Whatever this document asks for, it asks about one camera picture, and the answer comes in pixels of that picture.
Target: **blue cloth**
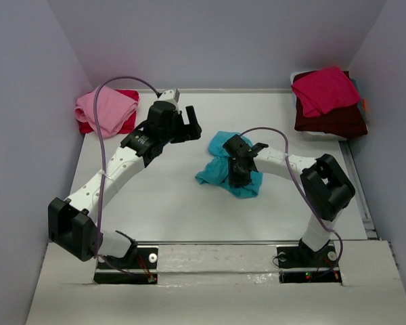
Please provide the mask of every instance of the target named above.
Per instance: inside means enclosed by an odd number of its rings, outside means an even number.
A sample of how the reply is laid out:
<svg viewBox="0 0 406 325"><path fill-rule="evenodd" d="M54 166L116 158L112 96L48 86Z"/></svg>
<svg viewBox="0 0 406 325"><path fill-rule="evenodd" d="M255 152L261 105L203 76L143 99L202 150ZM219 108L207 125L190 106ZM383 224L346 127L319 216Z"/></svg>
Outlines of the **blue cloth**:
<svg viewBox="0 0 406 325"><path fill-rule="evenodd" d="M224 150L223 144L233 137L234 132L219 131L209 143L209 153L213 156L213 160L206 165L203 171L197 173L196 179L200 184L209 183L212 185L221 186L238 198L254 198L258 195L258 190L262 185L263 175L255 171L251 172L251 183L243 188L231 188L229 185L229 155ZM247 144L252 146L252 143L246 137L242 137Z"/></svg>

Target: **purple cable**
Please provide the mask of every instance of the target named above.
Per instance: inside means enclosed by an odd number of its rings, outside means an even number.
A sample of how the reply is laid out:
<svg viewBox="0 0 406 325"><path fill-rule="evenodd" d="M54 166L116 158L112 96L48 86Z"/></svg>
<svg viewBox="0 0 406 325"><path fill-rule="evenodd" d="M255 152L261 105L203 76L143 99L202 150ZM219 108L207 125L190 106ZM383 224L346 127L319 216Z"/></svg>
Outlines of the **purple cable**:
<svg viewBox="0 0 406 325"><path fill-rule="evenodd" d="M97 98L99 96L99 93L101 89L107 85L108 83L118 80L118 79L132 79L139 81L140 83L145 84L148 86L151 90L154 91L156 94L156 97L159 98L161 96L161 93L159 93L151 84L149 84L147 81L144 81L143 79L140 79L138 77L133 77L133 76L120 76L120 77L114 77L109 80L107 80L105 83L100 85L95 92L95 98L93 99L93 115L95 117L95 124L96 124L96 132L99 138L99 144L101 145L101 157L102 157L102 175L101 175L101 186L99 188L99 201L98 201L98 208L97 208L97 233L96 233L96 251L95 251L95 257L97 257L97 252L99 251L99 244L101 243L101 222L102 222L102 201L104 200L104 187L106 184L106 171L107 171L107 158L106 158L106 147L104 146L104 139L102 137L101 133L101 126L99 125L99 120L97 117Z"/></svg>
<svg viewBox="0 0 406 325"><path fill-rule="evenodd" d="M321 278L323 276L325 276L326 274L332 272L334 270L335 267L337 267L338 262L341 259L341 255L343 253L343 240L341 239L340 235L333 229L330 229L326 226L326 224L323 222L322 218L319 216L319 213L317 213L316 209L314 209L313 205L310 203L309 199L307 198L307 196L305 195L304 191L302 190L301 186L299 185L298 180L296 179L294 172L292 170L292 167L290 166L290 161L289 161L289 141L286 137L286 135L281 132L280 130L274 129L272 127L253 127L252 129L246 130L245 132L242 132L240 134L240 136L243 136L244 134L251 132L251 131L255 131L255 130L269 130L269 131L274 131L277 132L278 134L280 134L283 138L284 138L284 142L286 144L286 146L284 147L284 152L286 153L286 165L287 165L287 170L289 171L289 175L292 178L293 183L296 186L296 189L298 190L299 194L302 196L302 198L304 199L305 203L309 206L311 212L313 213L313 215L316 217L316 219L318 220L318 222L320 223L320 225L322 226L322 228L327 231L330 232L332 234L334 234L338 240L340 241L340 253L338 254L337 259L334 261L333 266L331 266L331 268L329 268L327 271L323 272L321 275L317 276L316 278L313 278L314 280Z"/></svg>

